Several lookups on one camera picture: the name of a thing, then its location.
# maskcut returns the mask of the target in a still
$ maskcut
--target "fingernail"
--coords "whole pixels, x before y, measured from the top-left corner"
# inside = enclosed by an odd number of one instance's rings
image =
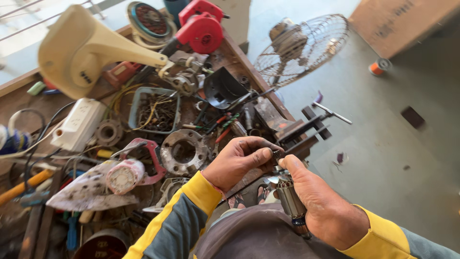
[[[268,147],[266,147],[266,148],[264,148],[264,149],[262,150],[262,154],[264,155],[264,157],[265,157],[266,159],[270,159],[272,153],[273,153],[272,150],[269,149]]]

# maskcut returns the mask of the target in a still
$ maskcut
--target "red electric blower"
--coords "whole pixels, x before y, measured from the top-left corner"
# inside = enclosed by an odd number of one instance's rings
[[[160,51],[170,57],[185,44],[193,51],[209,54],[216,50],[224,38],[220,21],[230,19],[222,9],[206,0],[192,0],[180,13],[182,28]]]

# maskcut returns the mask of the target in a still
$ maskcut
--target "foot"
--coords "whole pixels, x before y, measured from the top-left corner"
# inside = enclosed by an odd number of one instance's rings
[[[244,205],[243,196],[241,194],[237,194],[231,197],[228,203],[229,203],[230,209],[231,208],[238,208],[238,209],[246,208],[246,206]]]
[[[269,190],[265,189],[263,186],[259,186],[259,188],[257,189],[257,198],[260,197],[259,204],[265,202],[265,199],[267,199],[269,193]]]

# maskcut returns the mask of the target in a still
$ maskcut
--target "hand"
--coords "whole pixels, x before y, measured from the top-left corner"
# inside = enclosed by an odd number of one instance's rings
[[[346,250],[367,234],[370,224],[366,213],[340,197],[297,157],[288,155],[278,163],[291,174],[295,192],[307,208],[307,227],[317,238]]]
[[[272,151],[281,147],[261,137],[232,139],[201,174],[224,193],[230,191],[253,168],[273,170]]]

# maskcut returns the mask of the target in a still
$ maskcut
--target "man's left hand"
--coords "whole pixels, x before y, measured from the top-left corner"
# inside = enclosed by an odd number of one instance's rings
[[[273,170],[270,159],[275,150],[284,151],[261,137],[234,138],[201,174],[226,193],[253,168],[259,168],[264,173]]]

